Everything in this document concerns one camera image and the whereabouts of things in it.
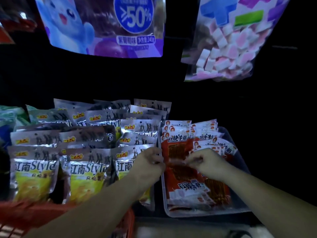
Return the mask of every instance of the forearm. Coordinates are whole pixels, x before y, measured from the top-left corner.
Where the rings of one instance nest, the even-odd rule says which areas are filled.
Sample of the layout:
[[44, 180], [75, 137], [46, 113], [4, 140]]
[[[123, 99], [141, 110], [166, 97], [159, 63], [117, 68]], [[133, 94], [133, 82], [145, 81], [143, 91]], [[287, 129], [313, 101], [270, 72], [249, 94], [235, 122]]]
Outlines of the forearm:
[[26, 237], [107, 237], [138, 195], [136, 183], [128, 175]]
[[237, 193], [275, 238], [313, 237], [317, 224], [315, 206], [231, 165], [226, 174], [224, 183]]

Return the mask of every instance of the cartoon cat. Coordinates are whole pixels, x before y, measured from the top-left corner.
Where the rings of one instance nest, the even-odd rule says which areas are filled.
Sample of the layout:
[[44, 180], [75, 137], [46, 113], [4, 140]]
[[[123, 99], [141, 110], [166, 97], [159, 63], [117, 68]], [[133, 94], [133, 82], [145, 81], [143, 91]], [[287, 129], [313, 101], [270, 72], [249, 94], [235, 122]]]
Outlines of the cartoon cat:
[[36, 4], [54, 47], [87, 54], [94, 29], [90, 23], [82, 23], [74, 0], [36, 0]]

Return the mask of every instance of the red shopping basket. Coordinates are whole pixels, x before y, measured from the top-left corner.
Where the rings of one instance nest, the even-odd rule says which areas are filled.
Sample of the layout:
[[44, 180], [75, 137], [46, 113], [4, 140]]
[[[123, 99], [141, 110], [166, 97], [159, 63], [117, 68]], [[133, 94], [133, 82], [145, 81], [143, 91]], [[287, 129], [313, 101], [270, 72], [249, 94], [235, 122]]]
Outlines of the red shopping basket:
[[[45, 225], [73, 207], [67, 204], [0, 202], [0, 237], [19, 238], [30, 229]], [[118, 224], [118, 228], [125, 228], [126, 237], [131, 238], [133, 227], [134, 213], [130, 209]]]

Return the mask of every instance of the hand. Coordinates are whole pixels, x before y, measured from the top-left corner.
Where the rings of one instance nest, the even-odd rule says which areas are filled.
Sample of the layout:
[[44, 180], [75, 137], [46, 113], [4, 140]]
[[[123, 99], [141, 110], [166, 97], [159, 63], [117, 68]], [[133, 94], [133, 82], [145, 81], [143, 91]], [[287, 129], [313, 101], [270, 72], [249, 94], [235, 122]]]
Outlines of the hand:
[[224, 182], [231, 166], [211, 148], [204, 148], [191, 153], [185, 162], [208, 178], [221, 182]]
[[160, 148], [147, 148], [141, 152], [133, 163], [127, 176], [136, 181], [136, 186], [143, 194], [148, 188], [155, 184], [165, 171], [164, 158], [159, 156]]

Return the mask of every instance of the plastic tray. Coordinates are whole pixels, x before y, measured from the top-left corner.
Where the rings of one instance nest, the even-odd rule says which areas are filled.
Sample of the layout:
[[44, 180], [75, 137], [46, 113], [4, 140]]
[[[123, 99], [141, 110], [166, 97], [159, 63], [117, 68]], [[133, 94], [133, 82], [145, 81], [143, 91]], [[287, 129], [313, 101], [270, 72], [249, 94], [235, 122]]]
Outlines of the plastic tray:
[[[224, 127], [219, 127], [219, 132], [224, 133], [223, 139], [230, 141], [234, 144], [228, 130]], [[247, 173], [250, 173], [247, 165], [245, 164], [240, 152], [237, 151], [233, 159], [231, 160], [230, 164], [239, 168]], [[163, 202], [164, 202], [164, 210], [169, 217], [172, 218], [182, 218], [182, 217], [197, 217], [197, 216], [214, 216], [214, 215], [227, 215], [227, 214], [236, 214], [236, 213], [243, 213], [249, 212], [250, 209], [244, 204], [244, 202], [239, 198], [239, 196], [230, 189], [230, 196], [232, 200], [232, 205], [226, 207], [222, 207], [221, 209], [214, 209], [212, 211], [200, 211], [200, 210], [176, 210], [170, 212], [167, 207], [167, 198], [166, 198], [166, 190], [165, 190], [165, 180], [164, 174], [162, 175], [162, 190], [163, 190]]]
[[[51, 203], [0, 202], [0, 236], [19, 238], [30, 229], [45, 225], [73, 207]], [[116, 230], [124, 229], [127, 231], [125, 237], [131, 238], [134, 220], [134, 213], [129, 209]]]

